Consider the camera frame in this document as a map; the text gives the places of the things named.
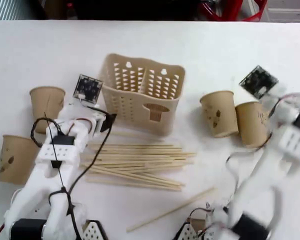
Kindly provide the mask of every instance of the white table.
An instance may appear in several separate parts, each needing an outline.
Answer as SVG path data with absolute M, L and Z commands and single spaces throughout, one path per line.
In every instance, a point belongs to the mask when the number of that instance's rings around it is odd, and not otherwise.
M 200 97 L 232 90 L 236 104 L 252 100 L 238 83 L 256 65 L 285 83 L 289 92 L 300 92 L 300 24 L 0 21 L 0 150 L 3 134 L 29 136 L 31 88 L 57 86 L 71 98 L 79 74 L 96 76 L 108 53 L 150 58 L 186 69 L 174 131 L 167 141 L 177 141 L 198 155 L 194 165 L 171 174 L 187 184 L 182 192 L 82 180 L 73 200 L 86 204 L 89 217 L 101 221 L 111 240 L 172 239 L 193 208 L 205 206 L 205 201 L 225 202 L 234 187 L 224 163 L 240 141 L 210 136 L 201 117 Z M 242 178 L 249 175 L 259 155 L 233 161 Z M 218 194 L 126 233 L 126 227 L 168 211 L 211 186 L 218 187 Z M 0 225 L 17 187 L 0 182 Z M 273 239 L 300 240 L 300 169 L 278 187 L 282 190 L 282 216 Z M 252 205 L 260 218 L 272 215 L 268 200 Z

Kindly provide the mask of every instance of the brown paper cup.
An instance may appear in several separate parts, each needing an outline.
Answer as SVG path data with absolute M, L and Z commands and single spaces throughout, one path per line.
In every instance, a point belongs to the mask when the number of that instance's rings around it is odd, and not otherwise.
M 237 116 L 232 91 L 215 91 L 200 99 L 203 113 L 216 138 L 238 133 Z
M 268 138 L 267 115 L 259 102 L 246 102 L 236 106 L 239 132 L 247 148 L 257 148 Z
M 40 86 L 32 89 L 30 96 L 34 119 L 43 118 L 45 114 L 50 119 L 56 119 L 64 107 L 65 94 L 63 89 L 54 86 Z M 35 131 L 45 134 L 47 126 L 46 121 L 39 121 Z
M 24 185 L 35 165 L 39 148 L 25 137 L 4 135 L 0 156 L 0 182 Z

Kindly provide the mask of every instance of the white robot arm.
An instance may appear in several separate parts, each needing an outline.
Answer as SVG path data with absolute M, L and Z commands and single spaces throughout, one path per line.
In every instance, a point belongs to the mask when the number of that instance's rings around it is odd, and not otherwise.
M 15 197 L 10 209 L 5 213 L 5 231 L 10 240 L 42 239 L 42 240 L 75 240 L 76 234 L 71 215 L 67 214 L 69 204 L 65 193 L 49 195 L 60 191 L 61 187 L 69 190 L 78 174 L 80 152 L 86 147 L 88 140 L 100 132 L 106 117 L 102 114 L 85 117 L 90 122 L 86 126 L 82 120 L 56 119 L 61 131 L 73 139 L 73 143 L 56 141 L 57 128 L 50 124 L 46 129 L 46 139 L 36 159 L 34 169 L 24 188 Z M 52 161 L 57 160 L 61 165 L 59 171 L 53 167 Z M 73 209 L 77 226 L 86 221 L 85 208 L 74 204 Z M 82 227 L 78 227 L 82 236 Z
M 275 127 L 272 137 L 251 176 L 235 192 L 226 212 L 219 208 L 211 215 L 210 223 L 219 221 L 226 226 L 214 227 L 214 240 L 267 240 L 271 236 L 271 229 L 252 219 L 244 207 L 286 176 L 289 169 L 280 168 L 284 156 L 300 162 L 300 111 L 282 102 L 276 107 L 272 123 Z

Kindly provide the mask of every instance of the perforated basket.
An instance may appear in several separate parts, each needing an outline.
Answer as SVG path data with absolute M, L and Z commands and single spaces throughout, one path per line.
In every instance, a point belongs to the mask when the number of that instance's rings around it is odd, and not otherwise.
M 99 75 L 108 112 L 159 135 L 172 131 L 184 78 L 181 66 L 114 53 L 106 57 Z

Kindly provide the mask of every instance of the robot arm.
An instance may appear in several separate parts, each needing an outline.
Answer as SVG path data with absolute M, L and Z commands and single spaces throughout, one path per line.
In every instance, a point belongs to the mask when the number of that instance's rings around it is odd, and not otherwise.
M 72 139 L 73 143 L 69 143 L 67 140 L 65 144 L 62 138 L 57 140 L 57 128 L 53 124 L 50 125 L 57 159 L 61 161 L 60 174 L 63 185 L 67 190 L 77 175 L 80 165 L 80 152 L 84 150 L 89 139 L 95 133 L 100 132 L 106 117 L 98 114 L 84 119 L 91 123 L 90 126 L 86 126 L 80 119 L 55 120 L 59 123 L 62 132 L 66 134 L 66 138 L 68 140 Z M 10 209 L 5 213 L 5 231 L 9 239 L 76 239 L 71 216 L 67 215 L 69 207 L 67 195 L 59 193 L 48 199 L 49 194 L 61 189 L 62 183 L 58 169 L 54 168 L 52 164 L 52 161 L 56 159 L 49 128 L 46 130 L 46 136 L 27 183 L 15 197 Z M 37 219 L 36 213 L 41 208 L 47 209 L 47 211 L 43 216 L 39 216 L 40 219 Z M 82 226 L 86 221 L 84 207 L 75 204 L 74 214 L 77 226 Z

